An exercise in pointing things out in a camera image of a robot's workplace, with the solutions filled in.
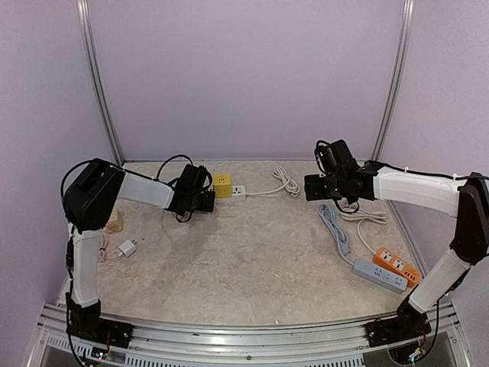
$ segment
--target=orange power strip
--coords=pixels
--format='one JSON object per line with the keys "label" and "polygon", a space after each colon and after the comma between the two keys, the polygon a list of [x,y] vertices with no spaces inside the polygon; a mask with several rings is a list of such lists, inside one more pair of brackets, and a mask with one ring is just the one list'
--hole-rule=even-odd
{"label": "orange power strip", "polygon": [[414,287],[421,280],[421,273],[419,271],[389,252],[385,247],[381,248],[374,256],[374,263],[395,274],[405,277],[405,279],[407,279],[407,287],[409,288]]}

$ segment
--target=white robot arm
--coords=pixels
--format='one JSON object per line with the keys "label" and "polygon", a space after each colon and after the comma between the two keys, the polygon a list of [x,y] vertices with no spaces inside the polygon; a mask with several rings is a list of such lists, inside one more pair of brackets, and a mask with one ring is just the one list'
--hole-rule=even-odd
{"label": "white robot arm", "polygon": [[97,291],[97,258],[102,230],[115,201],[126,199],[150,204],[176,213],[176,219],[185,222],[195,210],[213,211],[215,192],[208,190],[212,176],[203,166],[188,164],[180,177],[173,181],[173,187],[100,159],[83,163],[88,165],[66,192],[63,183],[73,169],[66,174],[61,188],[70,229],[66,254],[66,266],[71,277],[70,292],[66,295],[67,332],[97,343],[110,342],[113,346],[127,348],[132,326],[100,318],[101,304]]}
{"label": "white robot arm", "polygon": [[[173,199],[173,188],[160,181],[148,180],[134,174],[125,174],[117,199],[146,203],[167,209]],[[102,229],[73,231],[73,294],[81,307],[99,302],[97,291],[97,258],[102,243]]]}
{"label": "white robot arm", "polygon": [[488,177],[467,177],[399,169],[377,161],[360,167],[343,140],[318,141],[316,161],[321,175],[305,176],[307,200],[346,198],[393,200],[435,209],[457,218],[455,237],[448,251],[419,286],[397,309],[397,317],[366,325],[371,346],[395,343],[429,333],[426,312],[463,281],[470,268],[487,256],[489,249]]}

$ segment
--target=metal pole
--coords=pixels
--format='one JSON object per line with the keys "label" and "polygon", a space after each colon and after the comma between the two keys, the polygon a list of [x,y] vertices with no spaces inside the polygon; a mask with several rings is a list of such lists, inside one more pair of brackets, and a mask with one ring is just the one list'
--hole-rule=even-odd
{"label": "metal pole", "polygon": [[100,76],[99,65],[97,63],[95,42],[93,40],[92,25],[90,23],[89,4],[87,0],[76,0],[78,8],[79,23],[82,28],[83,46],[85,47],[86,59],[89,65],[90,76],[92,77],[93,89],[99,104],[100,114],[104,125],[105,133],[112,151],[112,156],[118,165],[125,162],[122,154],[121,145],[115,133],[114,124],[108,110],[107,99],[105,97],[102,78]]}
{"label": "metal pole", "polygon": [[411,35],[411,25],[413,23],[414,0],[404,0],[403,20],[400,29],[399,42],[397,44],[396,61],[390,80],[389,93],[382,114],[381,128],[375,140],[372,160],[377,161],[381,157],[382,149],[385,145],[387,131],[392,120],[394,107],[396,105],[397,94],[399,93],[400,81],[403,75],[404,63],[406,62],[407,47]]}

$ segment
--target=speckled tabletop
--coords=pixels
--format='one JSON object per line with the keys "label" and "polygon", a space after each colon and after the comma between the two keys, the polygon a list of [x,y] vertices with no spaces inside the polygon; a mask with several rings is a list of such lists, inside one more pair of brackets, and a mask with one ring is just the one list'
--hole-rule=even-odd
{"label": "speckled tabletop", "polygon": [[[171,163],[162,177],[178,177],[183,163]],[[284,166],[303,188],[303,177],[317,173],[313,161],[210,161],[213,173],[230,173],[247,191],[280,186],[271,176]],[[159,164],[126,164],[155,175]],[[358,277],[337,255],[316,212],[321,203],[292,198],[248,197],[216,205],[179,224],[172,213],[119,200],[124,230],[105,235],[108,256],[125,239],[138,242],[130,258],[99,264],[102,311],[177,323],[271,325],[316,323],[365,317],[396,310],[405,294],[395,294]],[[387,210],[385,203],[362,201],[365,209]],[[350,259],[372,259],[355,231],[339,220],[351,238]],[[374,249],[385,246],[410,263],[396,224],[367,222],[364,237]]]}

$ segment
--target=yellow power adapter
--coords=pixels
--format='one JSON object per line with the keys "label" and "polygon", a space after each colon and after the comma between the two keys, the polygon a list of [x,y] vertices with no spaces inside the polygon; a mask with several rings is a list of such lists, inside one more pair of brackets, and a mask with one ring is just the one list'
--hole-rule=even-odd
{"label": "yellow power adapter", "polygon": [[232,196],[231,174],[214,175],[214,191],[217,199]]}

